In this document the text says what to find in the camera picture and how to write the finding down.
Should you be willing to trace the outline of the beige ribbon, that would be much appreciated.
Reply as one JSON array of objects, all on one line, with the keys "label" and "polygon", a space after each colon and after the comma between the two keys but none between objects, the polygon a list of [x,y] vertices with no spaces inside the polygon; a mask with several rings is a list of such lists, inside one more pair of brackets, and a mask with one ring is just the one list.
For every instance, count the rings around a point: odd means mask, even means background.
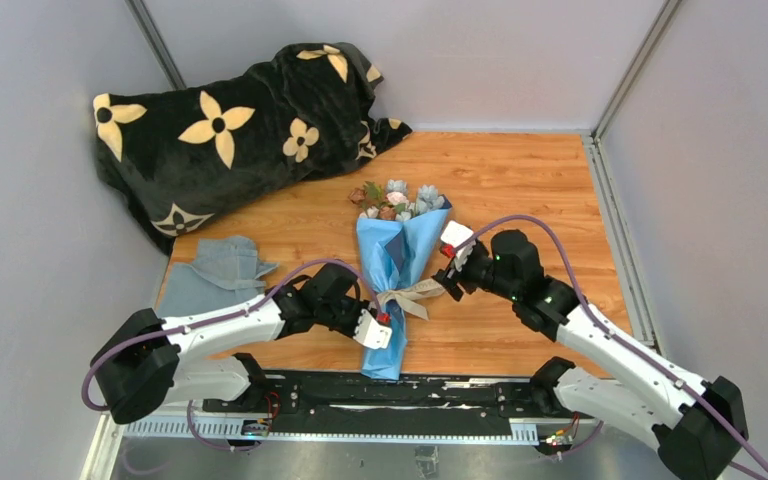
[{"label": "beige ribbon", "polygon": [[395,301],[406,314],[428,321],[430,319],[429,313],[422,301],[439,297],[445,293],[446,289],[438,281],[429,278],[408,288],[381,292],[376,298],[381,306]]}]

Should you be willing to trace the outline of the blue wrapping paper sheet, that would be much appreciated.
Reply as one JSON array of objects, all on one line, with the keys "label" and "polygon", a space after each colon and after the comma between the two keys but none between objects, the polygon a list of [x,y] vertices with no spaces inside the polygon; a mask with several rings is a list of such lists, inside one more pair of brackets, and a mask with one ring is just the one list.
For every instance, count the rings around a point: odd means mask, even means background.
[{"label": "blue wrapping paper sheet", "polygon": [[[447,221],[451,203],[405,222],[360,219],[356,237],[365,278],[376,294],[408,288],[423,273]],[[381,306],[390,316],[392,337],[385,349],[366,349],[361,373],[377,380],[397,380],[407,347],[406,314],[395,301]]]}]

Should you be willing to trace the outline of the blue fake flower stem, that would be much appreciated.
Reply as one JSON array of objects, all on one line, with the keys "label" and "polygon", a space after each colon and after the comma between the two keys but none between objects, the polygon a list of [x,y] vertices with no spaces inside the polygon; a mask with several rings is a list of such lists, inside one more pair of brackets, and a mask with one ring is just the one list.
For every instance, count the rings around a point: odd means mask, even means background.
[{"label": "blue fake flower stem", "polygon": [[406,181],[389,180],[385,186],[385,191],[387,193],[399,191],[409,198],[410,202],[414,205],[414,216],[411,219],[432,211],[441,210],[446,205],[446,198],[434,185],[421,185],[415,192],[415,195],[411,197]]}]

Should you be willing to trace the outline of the orange fake flower stem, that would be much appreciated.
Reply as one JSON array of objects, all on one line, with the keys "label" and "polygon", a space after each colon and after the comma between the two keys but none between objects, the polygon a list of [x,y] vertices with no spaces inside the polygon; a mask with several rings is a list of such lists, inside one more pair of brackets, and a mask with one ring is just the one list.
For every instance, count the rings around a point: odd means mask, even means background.
[{"label": "orange fake flower stem", "polygon": [[385,189],[371,181],[354,188],[348,200],[361,211],[360,218],[394,221],[398,215],[395,204],[387,197]]}]

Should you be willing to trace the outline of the pink white fake flower stem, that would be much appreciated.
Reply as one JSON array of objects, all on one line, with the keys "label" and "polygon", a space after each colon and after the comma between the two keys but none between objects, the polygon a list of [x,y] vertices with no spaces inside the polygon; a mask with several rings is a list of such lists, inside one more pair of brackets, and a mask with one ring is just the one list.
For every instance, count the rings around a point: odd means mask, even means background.
[{"label": "pink white fake flower stem", "polygon": [[387,193],[387,197],[395,204],[398,213],[394,221],[404,222],[410,220],[414,216],[414,205],[405,194],[399,191],[393,191]]}]

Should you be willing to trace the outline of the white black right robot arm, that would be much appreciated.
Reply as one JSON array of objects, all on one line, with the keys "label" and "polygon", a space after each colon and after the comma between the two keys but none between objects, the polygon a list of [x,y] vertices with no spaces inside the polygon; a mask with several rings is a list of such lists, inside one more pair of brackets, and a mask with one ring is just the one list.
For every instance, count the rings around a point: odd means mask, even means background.
[{"label": "white black right robot arm", "polygon": [[489,247],[449,222],[440,236],[448,265],[434,278],[455,299],[476,290],[511,303],[530,330],[564,345],[611,375],[599,379],[553,357],[530,378],[531,403],[544,417],[563,410],[603,421],[654,450],[679,479],[718,479],[748,437],[740,389],[707,381],[622,331],[575,288],[545,273],[536,246],[519,230]]}]

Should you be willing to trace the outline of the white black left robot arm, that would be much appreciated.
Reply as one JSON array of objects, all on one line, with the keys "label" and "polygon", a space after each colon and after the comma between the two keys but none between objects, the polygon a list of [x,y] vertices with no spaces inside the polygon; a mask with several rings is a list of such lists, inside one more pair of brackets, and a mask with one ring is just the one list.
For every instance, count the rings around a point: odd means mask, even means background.
[{"label": "white black left robot arm", "polygon": [[281,398],[247,353],[225,357],[243,345],[272,342],[320,325],[368,349],[388,346],[389,315],[354,267],[331,259],[313,261],[254,298],[230,307],[184,316],[159,316],[152,308],[133,313],[95,354],[82,386],[84,404],[130,424],[167,404],[217,401],[243,413]]}]

